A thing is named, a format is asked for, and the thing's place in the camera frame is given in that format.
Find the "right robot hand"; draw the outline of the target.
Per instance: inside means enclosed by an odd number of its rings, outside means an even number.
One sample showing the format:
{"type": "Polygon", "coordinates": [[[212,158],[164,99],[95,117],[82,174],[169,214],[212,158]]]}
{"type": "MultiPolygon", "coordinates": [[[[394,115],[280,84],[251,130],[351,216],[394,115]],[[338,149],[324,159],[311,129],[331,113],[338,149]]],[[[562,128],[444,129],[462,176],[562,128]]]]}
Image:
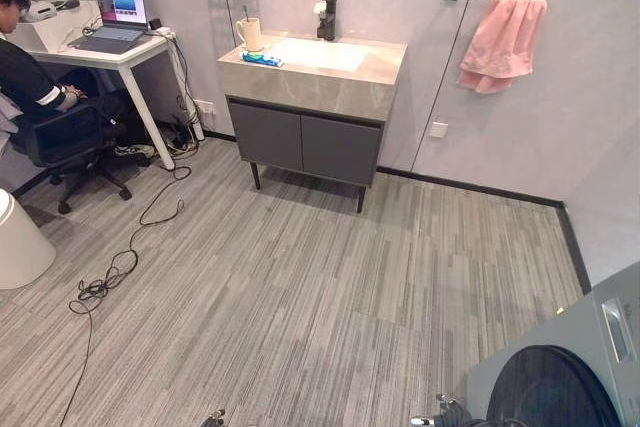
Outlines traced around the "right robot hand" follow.
{"type": "Polygon", "coordinates": [[[440,411],[432,416],[414,416],[410,419],[411,426],[464,426],[472,420],[469,411],[454,397],[448,394],[437,394],[440,411]]]}

